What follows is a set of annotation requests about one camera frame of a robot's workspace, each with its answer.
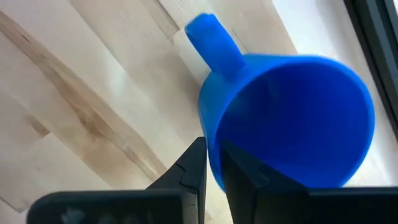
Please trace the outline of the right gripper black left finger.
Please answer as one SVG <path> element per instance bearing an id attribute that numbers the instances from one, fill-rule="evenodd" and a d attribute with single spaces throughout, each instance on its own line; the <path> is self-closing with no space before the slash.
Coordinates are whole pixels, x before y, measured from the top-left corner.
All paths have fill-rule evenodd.
<path id="1" fill-rule="evenodd" d="M 154 183 L 141 190 L 55 192 L 31 206 L 27 224 L 203 223 L 206 141 L 198 137 Z"/>

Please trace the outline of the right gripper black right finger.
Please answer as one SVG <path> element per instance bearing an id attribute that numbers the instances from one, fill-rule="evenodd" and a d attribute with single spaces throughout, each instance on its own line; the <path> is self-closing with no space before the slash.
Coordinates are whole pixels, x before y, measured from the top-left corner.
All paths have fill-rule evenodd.
<path id="1" fill-rule="evenodd" d="M 220 153 L 234 223 L 397 223 L 397 187 L 308 188 L 229 141 Z"/>

